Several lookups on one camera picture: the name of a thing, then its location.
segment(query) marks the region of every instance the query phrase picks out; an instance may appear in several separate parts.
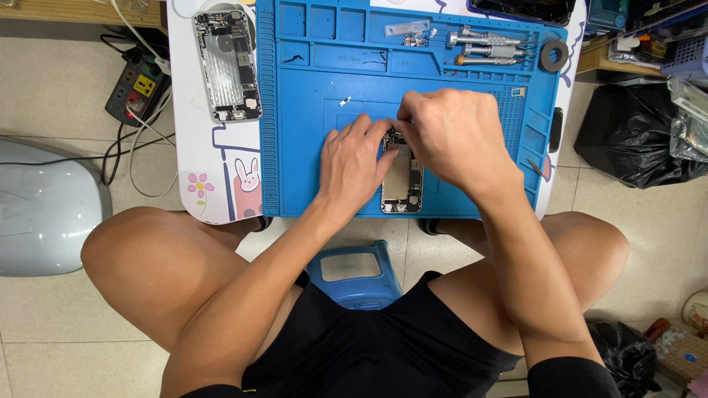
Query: leg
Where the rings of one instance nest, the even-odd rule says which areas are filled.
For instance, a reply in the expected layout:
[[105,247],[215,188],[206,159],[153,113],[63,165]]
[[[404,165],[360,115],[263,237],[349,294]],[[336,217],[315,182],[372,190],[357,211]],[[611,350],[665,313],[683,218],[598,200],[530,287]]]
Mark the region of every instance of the leg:
[[[234,251],[259,227],[255,218],[206,225],[186,212],[135,207],[95,228],[81,259],[108,304],[170,351],[192,316],[249,265]],[[293,287],[268,338],[300,290]]]
[[[546,216],[541,225],[568,270],[583,311],[589,309],[622,273],[627,239],[611,224],[579,212]],[[486,258],[430,281],[430,289],[484,340],[522,355],[518,332],[501,302],[482,223],[441,220],[437,229]]]

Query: white table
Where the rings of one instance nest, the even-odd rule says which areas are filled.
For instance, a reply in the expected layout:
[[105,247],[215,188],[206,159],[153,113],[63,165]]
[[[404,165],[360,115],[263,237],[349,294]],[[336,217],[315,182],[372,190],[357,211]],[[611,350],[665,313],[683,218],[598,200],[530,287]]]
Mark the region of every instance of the white table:
[[[197,220],[226,224],[236,221],[239,216],[236,194],[240,192],[235,191],[240,190],[236,159],[241,159],[247,169],[253,159],[257,159],[258,164],[261,161],[258,121],[223,125],[212,119],[194,25],[191,18],[183,18],[176,12],[175,1],[196,1],[200,6],[205,0],[168,0],[167,6],[180,197],[184,208]],[[465,0],[407,0],[398,5],[388,0],[370,1],[372,6],[378,7],[494,18],[469,12]],[[255,0],[244,0],[244,3],[251,8],[255,6]],[[566,27],[569,61],[561,70],[556,95],[556,107],[563,110],[564,122],[580,57],[585,19],[585,4],[577,1],[571,22]],[[544,163],[536,205],[539,218],[548,208],[558,155],[559,152],[548,154]]]

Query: iphone logic board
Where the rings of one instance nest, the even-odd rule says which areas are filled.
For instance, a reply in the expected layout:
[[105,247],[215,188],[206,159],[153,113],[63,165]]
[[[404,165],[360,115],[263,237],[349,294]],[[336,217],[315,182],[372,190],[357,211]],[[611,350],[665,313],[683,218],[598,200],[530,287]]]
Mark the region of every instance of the iphone logic board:
[[214,119],[258,119],[263,110],[246,14],[237,10],[198,13],[194,24]]
[[416,160],[403,135],[391,128],[383,139],[384,152],[398,149],[381,187],[381,211],[415,213],[423,204],[423,165]]

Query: blue plastic stool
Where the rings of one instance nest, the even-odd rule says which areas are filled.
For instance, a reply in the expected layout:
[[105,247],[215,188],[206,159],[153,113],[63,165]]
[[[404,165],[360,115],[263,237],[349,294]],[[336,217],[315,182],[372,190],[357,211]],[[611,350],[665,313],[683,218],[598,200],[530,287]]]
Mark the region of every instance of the blue plastic stool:
[[[332,300],[348,309],[382,309],[403,295],[396,279],[385,240],[372,246],[340,247],[320,251],[305,267],[310,282],[325,292]],[[371,253],[376,256],[381,273],[376,276],[341,279],[327,282],[322,278],[321,260],[343,254]]]

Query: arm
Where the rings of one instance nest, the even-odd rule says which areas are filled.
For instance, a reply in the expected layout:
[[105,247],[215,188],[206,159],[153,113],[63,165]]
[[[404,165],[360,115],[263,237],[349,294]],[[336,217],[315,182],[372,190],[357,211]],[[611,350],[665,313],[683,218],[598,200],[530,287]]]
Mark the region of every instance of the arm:
[[523,173],[506,151],[494,97],[454,89],[409,92],[398,119],[394,126],[416,158],[479,208],[501,298],[529,367],[559,356],[602,364],[568,273],[529,206]]
[[359,115],[341,132],[330,131],[322,149],[320,191],[312,204],[187,323],[167,361],[161,397],[208,385],[241,386],[241,376],[297,276],[381,185],[395,156],[387,152],[376,159],[390,127]]

